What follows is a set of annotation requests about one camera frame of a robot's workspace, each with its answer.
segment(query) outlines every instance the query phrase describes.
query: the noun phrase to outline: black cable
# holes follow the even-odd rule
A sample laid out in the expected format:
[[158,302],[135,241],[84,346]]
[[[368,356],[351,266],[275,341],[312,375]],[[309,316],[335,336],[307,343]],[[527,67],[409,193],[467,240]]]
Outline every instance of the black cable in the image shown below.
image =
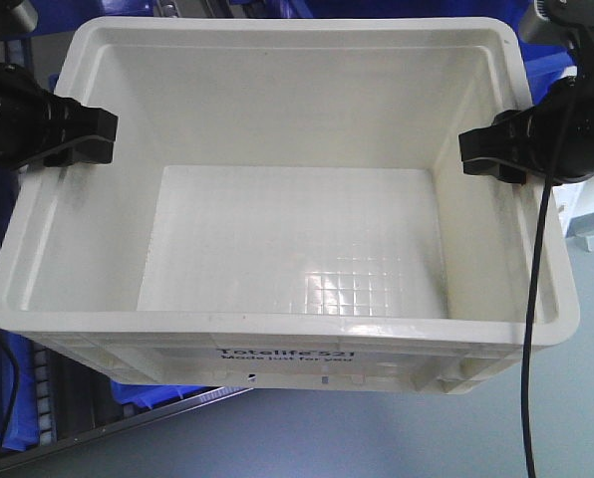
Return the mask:
[[525,314],[525,337],[523,339],[523,358],[521,362],[520,377],[520,412],[523,428],[523,448],[525,450],[525,465],[527,467],[527,476],[536,478],[536,469],[534,466],[534,455],[532,451],[532,436],[529,425],[529,366],[532,352],[532,335],[534,330],[534,315],[536,311],[536,296],[538,292],[538,275],[540,272],[540,260],[543,249],[543,236],[545,233],[545,219],[547,217],[547,207],[549,205],[549,196],[554,185],[554,174],[558,164],[558,158],[565,141],[565,134],[571,124],[574,107],[578,100],[579,80],[572,87],[572,95],[561,123],[560,132],[554,144],[554,150],[550,157],[543,185],[543,194],[538,208],[538,222],[536,224],[536,237],[534,238],[534,253],[532,255],[532,268],[529,279],[529,295],[527,298],[527,313]]
[[7,404],[7,411],[5,412],[5,416],[3,417],[2,426],[0,428],[0,452],[2,451],[2,445],[5,441],[5,435],[7,434],[7,429],[9,428],[9,423],[11,422],[11,416],[14,412],[14,405],[16,404],[16,397],[18,396],[18,388],[20,386],[20,367],[18,366],[18,361],[16,360],[16,356],[11,352],[7,342],[2,338],[0,335],[0,348],[9,359],[11,366],[13,368],[13,384],[11,387],[11,394],[9,395],[9,403]]

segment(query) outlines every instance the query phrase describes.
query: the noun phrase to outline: grid pattern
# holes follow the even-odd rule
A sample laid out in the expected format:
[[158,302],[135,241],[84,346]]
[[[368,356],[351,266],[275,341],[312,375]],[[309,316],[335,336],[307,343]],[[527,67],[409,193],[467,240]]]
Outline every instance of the grid pattern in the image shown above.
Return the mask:
[[164,170],[143,310],[440,318],[445,295],[427,171]]

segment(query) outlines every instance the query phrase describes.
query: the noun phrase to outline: plastic storage bin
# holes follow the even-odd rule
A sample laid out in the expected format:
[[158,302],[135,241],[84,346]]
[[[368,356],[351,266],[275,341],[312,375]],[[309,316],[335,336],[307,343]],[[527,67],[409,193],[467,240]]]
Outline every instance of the plastic storage bin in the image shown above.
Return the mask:
[[[24,337],[3,333],[20,366],[20,387],[7,434],[3,442],[7,450],[23,451],[38,443],[38,414],[36,410],[36,387],[33,378],[30,343]],[[13,369],[0,349],[0,428],[9,403],[13,384]]]
[[[100,19],[56,92],[114,162],[30,171],[0,326],[123,383],[463,392],[520,359],[541,186],[461,172],[529,106],[486,19]],[[575,331],[552,201],[534,346]]]
[[133,403],[140,408],[153,408],[163,401],[182,398],[203,388],[195,385],[124,385],[111,380],[111,394],[117,403]]
[[[533,0],[267,0],[272,18],[424,18],[489,17],[501,20],[514,31]],[[519,42],[527,80],[536,102],[549,85],[572,65],[562,47]]]

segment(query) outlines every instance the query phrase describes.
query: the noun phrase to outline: black clamp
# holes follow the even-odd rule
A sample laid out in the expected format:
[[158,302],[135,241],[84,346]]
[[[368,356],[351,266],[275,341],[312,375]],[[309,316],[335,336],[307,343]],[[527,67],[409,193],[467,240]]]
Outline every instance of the black clamp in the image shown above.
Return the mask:
[[[23,5],[0,1],[0,37],[21,26],[33,29],[28,10],[20,13]],[[53,95],[24,68],[0,64],[0,166],[16,169],[40,160],[58,167],[110,163],[117,127],[115,115]]]
[[544,176],[563,113],[577,95],[554,181],[583,181],[594,175],[594,1],[536,1],[533,12],[526,40],[567,46],[578,75],[554,83],[537,106],[503,112],[491,126],[461,134],[463,172],[509,183],[524,183],[527,173]]

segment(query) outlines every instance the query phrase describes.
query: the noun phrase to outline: gray surface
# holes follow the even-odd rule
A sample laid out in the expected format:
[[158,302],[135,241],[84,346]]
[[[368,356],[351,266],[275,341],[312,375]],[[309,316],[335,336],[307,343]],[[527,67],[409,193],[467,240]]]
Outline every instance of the gray surface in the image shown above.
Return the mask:
[[[539,477],[594,477],[594,253],[570,243],[583,314],[533,364]],[[519,369],[461,396],[256,390],[3,477],[522,477]]]

